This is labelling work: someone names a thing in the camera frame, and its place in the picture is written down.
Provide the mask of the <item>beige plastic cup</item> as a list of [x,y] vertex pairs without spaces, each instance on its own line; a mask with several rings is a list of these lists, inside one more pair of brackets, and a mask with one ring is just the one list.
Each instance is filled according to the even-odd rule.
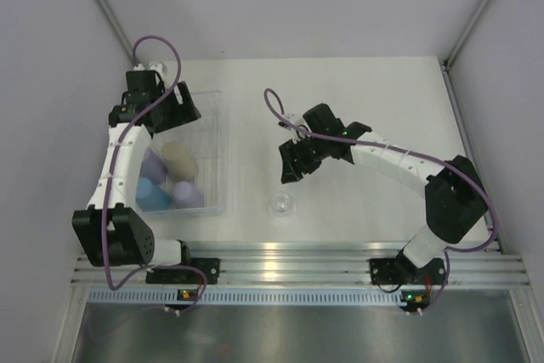
[[161,158],[170,179],[191,182],[196,178],[199,171],[196,159],[183,143],[176,140],[166,142],[161,147]]

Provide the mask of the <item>blue plastic cup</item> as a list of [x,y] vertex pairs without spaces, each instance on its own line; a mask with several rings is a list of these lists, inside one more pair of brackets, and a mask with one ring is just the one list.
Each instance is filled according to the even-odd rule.
[[144,212],[165,211],[172,204],[170,195],[147,178],[139,178],[135,200]]

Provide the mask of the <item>lilac plastic cup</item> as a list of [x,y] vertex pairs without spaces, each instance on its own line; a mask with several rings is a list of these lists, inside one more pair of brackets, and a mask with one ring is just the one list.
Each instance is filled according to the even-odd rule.
[[179,208],[202,208],[205,197],[191,182],[180,181],[173,187],[173,203]]
[[167,167],[165,163],[151,148],[147,148],[144,152],[139,176],[155,184],[163,184],[167,179]]

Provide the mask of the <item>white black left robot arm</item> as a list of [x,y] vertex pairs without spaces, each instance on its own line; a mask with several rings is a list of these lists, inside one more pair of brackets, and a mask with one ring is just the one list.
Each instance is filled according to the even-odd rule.
[[177,283],[194,271],[182,241],[158,241],[137,202],[142,163],[159,133],[200,119],[185,82],[167,86],[162,63],[127,71],[127,89],[108,115],[108,145],[94,193],[71,225],[89,263],[97,268],[164,265]]

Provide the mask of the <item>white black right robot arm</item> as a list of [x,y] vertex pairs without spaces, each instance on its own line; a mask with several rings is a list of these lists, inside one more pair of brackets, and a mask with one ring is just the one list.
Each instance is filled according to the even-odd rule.
[[464,156],[441,161],[397,147],[360,122],[344,125],[326,104],[302,116],[283,114],[279,124],[292,132],[279,148],[282,184],[297,183],[333,158],[378,171],[424,200],[423,227],[377,268],[375,285],[420,281],[433,259],[459,243],[488,211],[479,176]]

